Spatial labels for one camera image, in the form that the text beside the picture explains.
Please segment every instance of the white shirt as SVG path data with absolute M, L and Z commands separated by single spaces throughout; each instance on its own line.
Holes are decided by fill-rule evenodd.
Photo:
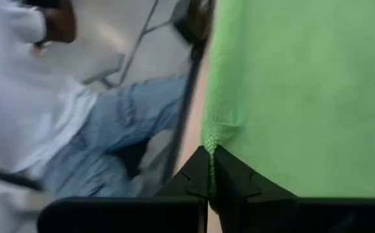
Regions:
M 0 170 L 38 178 L 84 124 L 97 94 L 32 53 L 42 14 L 0 0 Z

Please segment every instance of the green fabric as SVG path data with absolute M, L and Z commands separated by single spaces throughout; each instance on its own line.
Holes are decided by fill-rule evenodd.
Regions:
M 207 85 L 210 153 L 301 197 L 375 197 L 375 1 L 218 0 Z

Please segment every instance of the floor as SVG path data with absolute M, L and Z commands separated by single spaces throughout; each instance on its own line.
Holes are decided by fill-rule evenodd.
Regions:
M 52 44 L 43 56 L 47 62 L 84 81 L 106 69 L 117 68 L 124 55 L 121 70 L 106 77 L 112 87 L 188 71 L 189 47 L 171 26 L 160 27 L 137 42 L 143 29 L 148 30 L 170 19 L 176 0 L 158 0 L 148 23 L 155 0 L 103 0 L 102 4 L 93 0 L 73 1 L 78 18 L 77 40 L 70 45 Z M 98 92 L 109 90 L 99 81 L 88 87 Z M 152 140 L 148 157 L 153 157 L 168 144 L 171 135 L 166 131 Z M 14 199 L 20 200 L 19 206 L 27 208 L 39 207 L 47 201 L 28 190 L 0 184 L 0 194 L 3 192 L 10 193 Z M 28 222 L 20 230 L 13 230 L 14 223 L 11 226 L 9 220 L 0 220 L 7 223 L 5 229 L 0 228 L 0 233 L 36 231 L 33 222 Z

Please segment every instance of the blue jeans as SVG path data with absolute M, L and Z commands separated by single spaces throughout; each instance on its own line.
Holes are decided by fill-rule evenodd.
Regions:
M 110 152 L 174 127 L 186 81 L 150 80 L 100 95 L 80 131 L 49 161 L 43 189 L 56 197 L 136 196 L 142 184 L 129 180 Z

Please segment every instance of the green towel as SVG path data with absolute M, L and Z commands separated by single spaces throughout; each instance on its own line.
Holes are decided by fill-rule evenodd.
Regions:
M 375 197 L 375 0 L 218 0 L 202 142 L 300 197 Z

